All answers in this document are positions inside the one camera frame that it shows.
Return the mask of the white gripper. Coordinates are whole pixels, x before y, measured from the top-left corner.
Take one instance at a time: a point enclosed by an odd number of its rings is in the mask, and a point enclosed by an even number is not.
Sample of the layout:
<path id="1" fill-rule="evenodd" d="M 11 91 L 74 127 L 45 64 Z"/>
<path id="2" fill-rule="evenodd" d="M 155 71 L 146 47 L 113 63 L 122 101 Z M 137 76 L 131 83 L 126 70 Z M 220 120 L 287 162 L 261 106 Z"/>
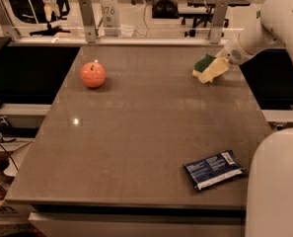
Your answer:
<path id="1" fill-rule="evenodd" d="M 234 65 L 242 65 L 252 58 L 242 48 L 237 38 L 229 40 L 216 56 L 216 59 L 198 77 L 201 83 L 212 82 L 214 78 L 228 71 L 229 61 Z"/>

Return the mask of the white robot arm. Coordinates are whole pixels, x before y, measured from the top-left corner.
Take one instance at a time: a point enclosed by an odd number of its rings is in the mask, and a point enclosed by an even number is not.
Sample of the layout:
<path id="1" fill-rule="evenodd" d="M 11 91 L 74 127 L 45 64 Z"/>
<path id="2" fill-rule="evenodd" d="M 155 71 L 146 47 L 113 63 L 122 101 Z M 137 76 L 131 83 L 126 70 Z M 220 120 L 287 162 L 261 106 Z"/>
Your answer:
<path id="1" fill-rule="evenodd" d="M 229 40 L 211 61 L 199 62 L 207 83 L 256 54 L 282 45 L 293 63 L 293 0 L 265 0 L 260 16 Z M 245 237 L 293 237 L 293 127 L 268 136 L 250 168 Z"/>

